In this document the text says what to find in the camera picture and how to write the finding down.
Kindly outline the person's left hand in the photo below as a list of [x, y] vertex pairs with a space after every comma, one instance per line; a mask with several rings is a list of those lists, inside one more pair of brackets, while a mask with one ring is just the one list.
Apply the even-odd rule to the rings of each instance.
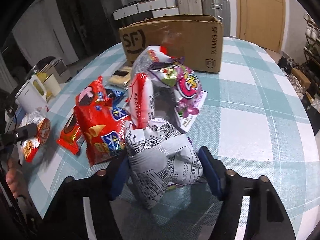
[[7, 166], [8, 171], [5, 180], [13, 197], [17, 199], [17, 197], [21, 195], [21, 172], [18, 163], [12, 158], [8, 159]]

